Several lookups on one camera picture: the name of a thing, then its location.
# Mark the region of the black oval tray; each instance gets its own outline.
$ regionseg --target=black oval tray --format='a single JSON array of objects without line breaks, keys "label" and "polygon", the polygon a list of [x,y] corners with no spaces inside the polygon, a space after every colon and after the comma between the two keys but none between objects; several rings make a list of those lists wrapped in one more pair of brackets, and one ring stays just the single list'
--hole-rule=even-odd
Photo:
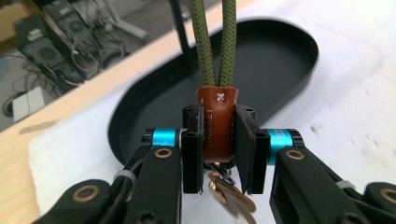
[{"label": "black oval tray", "polygon": [[[219,64],[221,31],[210,37]],[[146,75],[125,92],[108,128],[108,141],[117,159],[125,164],[149,128],[181,128],[181,110],[197,104],[202,85],[196,49]],[[237,103],[256,109],[264,123],[308,82],[318,58],[318,45],[301,29],[283,21],[254,20],[237,23],[233,85]]]}]

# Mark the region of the gray floor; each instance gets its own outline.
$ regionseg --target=gray floor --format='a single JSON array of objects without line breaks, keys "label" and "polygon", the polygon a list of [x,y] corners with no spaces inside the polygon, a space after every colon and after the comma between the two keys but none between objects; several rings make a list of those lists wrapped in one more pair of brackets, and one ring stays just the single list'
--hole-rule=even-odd
[{"label": "gray floor", "polygon": [[[212,7],[219,0],[205,0],[205,7]],[[188,12],[188,0],[180,0],[180,7],[183,13]],[[174,19],[168,1],[151,0],[149,4],[139,11],[129,14],[122,18],[148,32],[148,42],[164,35],[174,28]],[[128,35],[123,31],[115,29],[112,34],[123,41],[125,49],[130,53],[134,53],[141,49],[147,43],[143,43],[134,36]],[[9,52],[0,52],[0,55],[17,55],[22,56],[16,49]],[[36,78],[35,75],[28,75],[28,71],[22,68],[26,63],[21,58],[0,58],[0,64],[5,63],[7,71],[0,69],[0,103],[1,105],[17,91],[29,91],[36,86],[41,86],[47,90],[54,98],[56,95],[44,80]],[[13,118],[8,118],[0,114],[0,132],[14,124]]]}]

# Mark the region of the metal key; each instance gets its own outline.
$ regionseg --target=metal key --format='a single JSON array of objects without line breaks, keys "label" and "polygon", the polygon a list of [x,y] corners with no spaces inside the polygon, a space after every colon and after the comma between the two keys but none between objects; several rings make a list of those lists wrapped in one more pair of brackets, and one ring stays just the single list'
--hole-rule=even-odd
[{"label": "metal key", "polygon": [[211,182],[209,190],[214,198],[234,217],[242,215],[249,224],[256,224],[251,213],[256,211],[256,205],[236,186],[224,181],[217,172],[209,174]]}]

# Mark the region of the white cloth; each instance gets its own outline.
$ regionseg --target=white cloth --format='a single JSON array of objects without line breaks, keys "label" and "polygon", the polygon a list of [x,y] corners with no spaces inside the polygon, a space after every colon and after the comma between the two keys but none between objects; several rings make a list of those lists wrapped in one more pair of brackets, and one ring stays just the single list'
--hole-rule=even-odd
[{"label": "white cloth", "polygon": [[[308,86],[263,128],[295,128],[317,156],[362,192],[369,182],[396,184],[396,2],[257,1],[238,18],[271,17],[302,27],[317,41],[319,60]],[[41,213],[75,183],[108,182],[121,168],[106,139],[125,85],[58,123],[30,144]],[[253,196],[258,223],[274,223],[265,193]],[[205,191],[183,195],[183,223],[243,223]]]}]

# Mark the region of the black plastic bracket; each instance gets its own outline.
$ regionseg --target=black plastic bracket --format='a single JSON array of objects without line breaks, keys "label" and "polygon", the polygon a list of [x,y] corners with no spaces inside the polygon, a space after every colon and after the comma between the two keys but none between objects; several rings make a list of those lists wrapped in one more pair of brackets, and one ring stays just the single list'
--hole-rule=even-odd
[{"label": "black plastic bracket", "polygon": [[242,192],[261,194],[270,155],[271,137],[257,124],[256,111],[235,105],[233,154],[241,179]]},{"label": "black plastic bracket", "polygon": [[180,151],[154,147],[145,158],[132,199],[127,203],[127,223],[180,223]]},{"label": "black plastic bracket", "polygon": [[200,106],[189,105],[183,109],[183,129],[183,192],[200,193],[204,184],[204,111]]},{"label": "black plastic bracket", "polygon": [[276,223],[371,223],[306,148],[277,152],[270,204]]},{"label": "black plastic bracket", "polygon": [[105,212],[110,186],[103,180],[86,180],[64,192],[58,202],[35,224],[97,223]]}]

